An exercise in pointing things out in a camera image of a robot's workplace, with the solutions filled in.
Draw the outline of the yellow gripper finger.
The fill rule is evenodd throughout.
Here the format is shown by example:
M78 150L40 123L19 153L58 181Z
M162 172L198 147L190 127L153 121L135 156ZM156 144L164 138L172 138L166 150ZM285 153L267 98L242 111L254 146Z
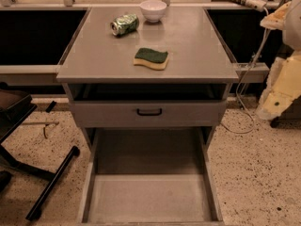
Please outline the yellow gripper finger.
M271 30L282 30L284 28L284 20L290 4L290 2L285 3L273 13L265 16L261 20L260 26Z
M277 57L272 64L266 89L261 94L256 114L262 120L279 117L301 96L301 56Z

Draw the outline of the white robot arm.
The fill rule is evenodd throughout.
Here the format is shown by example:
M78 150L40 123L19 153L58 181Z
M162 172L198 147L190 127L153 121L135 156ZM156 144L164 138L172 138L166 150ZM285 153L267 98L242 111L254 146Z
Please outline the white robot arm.
M301 0L292 0L265 16L261 26L281 30L283 43L293 49L287 58L275 58L261 94L256 114L270 121L301 96Z

